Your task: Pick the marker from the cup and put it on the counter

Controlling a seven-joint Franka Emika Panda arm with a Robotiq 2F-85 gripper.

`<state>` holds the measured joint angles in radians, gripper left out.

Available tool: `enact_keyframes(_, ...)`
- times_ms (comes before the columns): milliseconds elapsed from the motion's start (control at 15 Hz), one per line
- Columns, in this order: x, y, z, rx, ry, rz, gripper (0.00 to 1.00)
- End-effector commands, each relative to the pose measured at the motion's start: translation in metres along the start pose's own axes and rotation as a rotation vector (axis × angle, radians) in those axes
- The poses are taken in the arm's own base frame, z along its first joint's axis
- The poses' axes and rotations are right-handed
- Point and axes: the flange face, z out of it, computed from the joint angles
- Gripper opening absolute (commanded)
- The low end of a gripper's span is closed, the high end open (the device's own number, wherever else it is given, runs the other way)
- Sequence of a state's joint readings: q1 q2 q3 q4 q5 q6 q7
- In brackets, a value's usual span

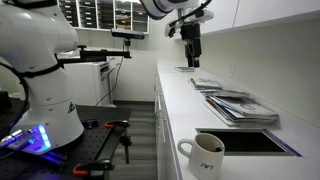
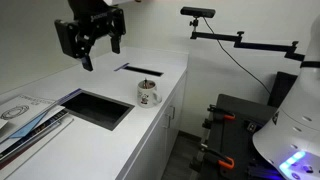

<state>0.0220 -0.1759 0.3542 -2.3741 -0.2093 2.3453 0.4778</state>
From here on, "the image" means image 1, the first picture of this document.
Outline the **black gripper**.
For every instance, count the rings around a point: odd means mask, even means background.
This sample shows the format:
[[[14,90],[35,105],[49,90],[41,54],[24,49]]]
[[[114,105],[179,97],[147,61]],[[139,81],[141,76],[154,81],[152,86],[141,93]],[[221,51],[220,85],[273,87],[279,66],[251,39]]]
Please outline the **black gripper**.
[[[180,31],[182,40],[186,42],[185,52],[188,58],[188,67],[200,67],[199,57],[201,55],[200,24],[186,24]]]

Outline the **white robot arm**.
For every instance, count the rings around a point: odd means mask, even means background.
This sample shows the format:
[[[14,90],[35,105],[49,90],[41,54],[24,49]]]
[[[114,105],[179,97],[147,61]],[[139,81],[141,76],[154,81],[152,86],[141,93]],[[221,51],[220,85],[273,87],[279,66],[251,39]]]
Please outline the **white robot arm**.
[[[84,127],[71,80],[56,55],[76,48],[78,35],[57,0],[13,0],[0,6],[0,56],[27,84],[27,111],[10,127],[29,134],[26,153],[42,155],[79,138]]]

